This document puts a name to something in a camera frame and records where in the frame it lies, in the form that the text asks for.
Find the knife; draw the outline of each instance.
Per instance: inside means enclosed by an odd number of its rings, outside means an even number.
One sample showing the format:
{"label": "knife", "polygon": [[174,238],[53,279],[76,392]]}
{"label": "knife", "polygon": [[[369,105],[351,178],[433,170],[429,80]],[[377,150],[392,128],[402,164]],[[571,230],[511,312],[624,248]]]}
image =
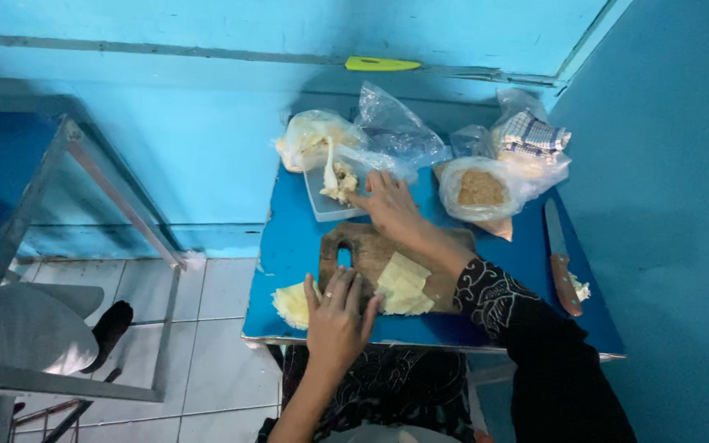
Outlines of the knife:
{"label": "knife", "polygon": [[581,302],[576,295],[574,284],[570,281],[568,274],[568,249],[565,247],[565,237],[563,237],[563,226],[559,222],[559,213],[554,199],[548,199],[544,205],[546,215],[546,232],[549,236],[549,247],[551,248],[551,276],[554,277],[554,286],[557,289],[559,303],[573,317],[581,315]]}

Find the plastic container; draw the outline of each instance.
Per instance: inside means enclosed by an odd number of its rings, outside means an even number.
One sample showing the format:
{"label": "plastic container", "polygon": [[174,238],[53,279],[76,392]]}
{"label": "plastic container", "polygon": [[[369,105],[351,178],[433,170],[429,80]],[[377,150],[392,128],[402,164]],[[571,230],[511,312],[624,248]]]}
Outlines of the plastic container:
{"label": "plastic container", "polygon": [[[357,174],[358,194],[365,194],[366,174],[369,168],[350,160],[347,160],[347,164],[352,167],[352,172]],[[305,175],[306,179],[310,206],[313,208],[313,216],[316,217],[317,222],[333,222],[335,220],[368,215],[367,212],[357,206],[338,203],[338,200],[331,199],[319,193],[319,191],[325,187],[325,168],[314,168],[310,171],[305,171],[303,175]]]}

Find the white tiled floor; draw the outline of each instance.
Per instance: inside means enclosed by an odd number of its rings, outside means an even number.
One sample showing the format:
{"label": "white tiled floor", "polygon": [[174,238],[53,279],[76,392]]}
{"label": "white tiled floor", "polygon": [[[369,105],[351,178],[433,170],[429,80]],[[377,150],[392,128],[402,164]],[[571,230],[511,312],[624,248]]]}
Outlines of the white tiled floor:
{"label": "white tiled floor", "polygon": [[[255,264],[255,259],[215,259],[182,274],[167,350],[165,401],[98,400],[81,417],[80,441],[255,440],[264,418],[277,417],[281,380],[277,365],[254,354],[240,338]],[[171,269],[160,260],[52,262],[11,269],[24,275],[23,281],[103,287],[103,306],[87,319],[90,325],[115,299],[133,306],[134,322],[165,315]],[[101,380],[121,365],[116,383],[150,387],[162,328],[131,327],[93,379]],[[35,394],[25,398],[21,414],[64,400]],[[52,418],[49,428],[62,418]],[[42,426],[19,428],[16,442],[40,441],[42,432],[34,429]],[[69,434],[60,441],[69,441]]]}

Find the person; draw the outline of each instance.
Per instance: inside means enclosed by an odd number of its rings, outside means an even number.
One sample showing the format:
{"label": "person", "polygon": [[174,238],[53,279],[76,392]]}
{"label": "person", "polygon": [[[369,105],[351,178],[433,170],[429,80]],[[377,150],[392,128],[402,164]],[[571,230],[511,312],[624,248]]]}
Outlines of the person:
{"label": "person", "polygon": [[[371,171],[366,190],[352,202],[382,235],[458,277],[455,305],[516,362],[517,441],[636,440],[584,330],[420,216],[405,182]],[[492,441],[469,418],[464,355],[366,346],[380,297],[360,316],[353,269],[339,268],[321,301],[312,283],[308,274],[307,347],[287,348],[283,413],[265,420],[257,442]]]}

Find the person's left hand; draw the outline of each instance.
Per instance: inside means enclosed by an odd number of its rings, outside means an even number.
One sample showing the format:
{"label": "person's left hand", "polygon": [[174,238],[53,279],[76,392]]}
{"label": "person's left hand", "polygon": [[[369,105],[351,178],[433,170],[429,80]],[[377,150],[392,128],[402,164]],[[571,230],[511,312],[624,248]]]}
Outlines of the person's left hand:
{"label": "person's left hand", "polygon": [[361,290],[362,276],[354,269],[339,267],[319,301],[313,290],[313,276],[306,275],[308,367],[337,377],[338,381],[366,347],[382,299],[372,297],[365,315],[360,317]]}

